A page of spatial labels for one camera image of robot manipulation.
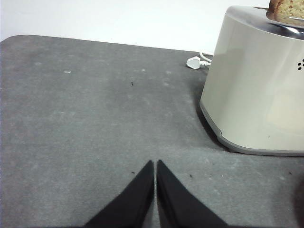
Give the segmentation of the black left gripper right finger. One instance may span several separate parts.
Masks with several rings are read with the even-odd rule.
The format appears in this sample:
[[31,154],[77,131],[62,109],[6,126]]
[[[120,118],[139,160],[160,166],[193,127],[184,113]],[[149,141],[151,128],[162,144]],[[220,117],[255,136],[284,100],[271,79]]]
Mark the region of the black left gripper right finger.
[[173,228],[227,228],[228,224],[194,197],[162,160],[157,161],[157,198]]

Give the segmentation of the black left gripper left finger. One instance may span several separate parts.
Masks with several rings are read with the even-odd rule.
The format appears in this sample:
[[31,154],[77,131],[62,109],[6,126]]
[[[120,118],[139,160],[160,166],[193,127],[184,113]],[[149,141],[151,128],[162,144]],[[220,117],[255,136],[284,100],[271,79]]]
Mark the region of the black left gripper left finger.
[[154,198],[154,166],[149,160],[127,187],[85,228],[141,228]]

